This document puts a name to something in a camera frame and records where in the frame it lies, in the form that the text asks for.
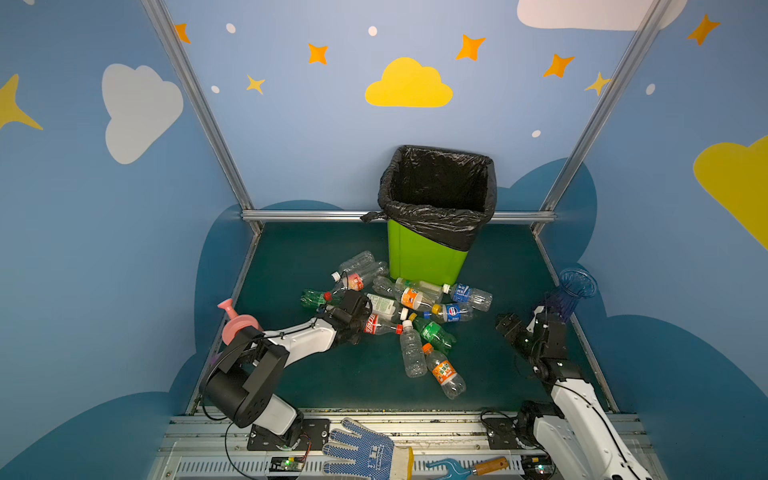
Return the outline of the pink toy watering can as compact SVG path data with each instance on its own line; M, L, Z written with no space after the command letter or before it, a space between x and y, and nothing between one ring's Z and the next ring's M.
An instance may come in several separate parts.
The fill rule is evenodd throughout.
M226 345L229 345L237 333L244 328L253 327L259 331L263 330L259 322L252 315L241 315L235 311L232 298L222 301L217 307L224 310L228 317L221 333L222 341Z

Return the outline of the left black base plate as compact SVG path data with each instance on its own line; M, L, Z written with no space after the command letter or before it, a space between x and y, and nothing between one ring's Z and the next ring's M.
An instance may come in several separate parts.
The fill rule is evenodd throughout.
M253 425L248 436L248 451L320 451L328 442L331 422L326 418L297 418L286 430L278 435L270 430Z

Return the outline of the red coca cola bottle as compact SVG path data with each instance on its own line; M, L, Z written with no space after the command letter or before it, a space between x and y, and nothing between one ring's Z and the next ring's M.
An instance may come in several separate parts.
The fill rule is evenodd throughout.
M385 320L377 314L372 314L368 317L363 332L370 335L401 335L403 332L403 326L399 323L393 323L391 321Z

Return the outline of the pepsi bottle yellow cap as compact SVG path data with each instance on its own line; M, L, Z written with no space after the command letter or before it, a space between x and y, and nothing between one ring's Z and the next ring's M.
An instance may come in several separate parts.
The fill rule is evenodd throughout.
M469 303L436 304L423 316L437 323L467 322L473 318L473 309Z

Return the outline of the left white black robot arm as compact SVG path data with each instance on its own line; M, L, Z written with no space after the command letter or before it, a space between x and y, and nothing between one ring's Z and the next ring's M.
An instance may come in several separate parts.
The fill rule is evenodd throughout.
M371 313L371 301L357 291L280 331L263 331L252 316L231 312L222 331L226 348L208 370L200 395L237 427L254 426L259 434L292 445L302 433L303 414L276 395L284 370L345 342L358 343Z

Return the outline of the green plastic trash bin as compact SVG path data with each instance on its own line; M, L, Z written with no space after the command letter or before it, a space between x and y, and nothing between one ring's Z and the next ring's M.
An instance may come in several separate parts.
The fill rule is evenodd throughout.
M454 250L388 220L389 269L392 278L453 284L468 253Z

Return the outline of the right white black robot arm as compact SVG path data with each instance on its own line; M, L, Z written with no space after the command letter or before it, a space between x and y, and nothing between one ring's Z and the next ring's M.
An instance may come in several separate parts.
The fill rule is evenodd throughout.
M570 360L567 324L540 308L526 322L497 317L496 330L528 361L549 393L548 403L525 401L515 417L516 442L546 452L565 479L651 479L609 420L593 385Z

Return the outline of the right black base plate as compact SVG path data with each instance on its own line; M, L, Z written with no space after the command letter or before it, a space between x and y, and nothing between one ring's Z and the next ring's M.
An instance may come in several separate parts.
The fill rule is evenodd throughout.
M491 450L534 450L538 444L518 431L516 418L503 412L486 410L479 417Z

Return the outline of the black bin liner bag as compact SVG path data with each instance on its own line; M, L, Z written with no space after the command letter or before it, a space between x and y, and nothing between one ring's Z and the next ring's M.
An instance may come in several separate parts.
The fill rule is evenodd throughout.
M402 145L383 172L378 211L360 219L393 220L429 240L467 252L496 211L494 161L482 154Z

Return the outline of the blue label water bottle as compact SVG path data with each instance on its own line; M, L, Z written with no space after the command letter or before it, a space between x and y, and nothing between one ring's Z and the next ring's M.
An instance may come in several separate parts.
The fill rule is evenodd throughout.
M444 284L442 290L453 302L467 303L482 312L488 312L493 301L491 293L462 283Z

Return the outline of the clear bottle white cap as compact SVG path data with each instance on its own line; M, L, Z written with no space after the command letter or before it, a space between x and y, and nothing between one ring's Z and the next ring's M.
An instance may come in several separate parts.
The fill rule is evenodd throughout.
M352 258L343 261L334 272L335 275L341 275L344 272L350 272L358 267L365 266L375 261L374 255L370 251L363 251Z

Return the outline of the crushed orange label bottle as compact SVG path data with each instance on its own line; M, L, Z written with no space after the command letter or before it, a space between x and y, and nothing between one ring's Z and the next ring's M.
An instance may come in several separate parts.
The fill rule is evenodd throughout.
M419 312L431 312L441 300L434 292L423 290L413 282L397 283L383 276L373 280L373 290L377 294L397 300L404 307Z

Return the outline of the purple ribbed plastic vase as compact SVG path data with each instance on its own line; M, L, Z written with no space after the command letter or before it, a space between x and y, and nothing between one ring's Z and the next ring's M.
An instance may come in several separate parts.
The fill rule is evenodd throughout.
M545 299L545 306L554 309L564 322L568 322L581 300L594 297L598 292L595 278L583 268L566 268L558 277L557 288Z

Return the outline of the blue dotted work glove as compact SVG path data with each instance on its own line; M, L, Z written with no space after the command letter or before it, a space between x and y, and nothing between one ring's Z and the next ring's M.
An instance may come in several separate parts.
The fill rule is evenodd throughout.
M326 475L353 479L411 480L414 454L411 447L397 446L381 433L371 430L352 418L341 421L323 446L328 458L323 463Z

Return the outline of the clear bottle red label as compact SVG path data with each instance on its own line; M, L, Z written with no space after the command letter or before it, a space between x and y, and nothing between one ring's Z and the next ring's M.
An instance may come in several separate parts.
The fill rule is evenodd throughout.
M369 262L354 267L350 271L334 272L332 278L336 281L331 290L332 294L345 290L361 291L366 288L377 276L387 276L388 264L385 261Z

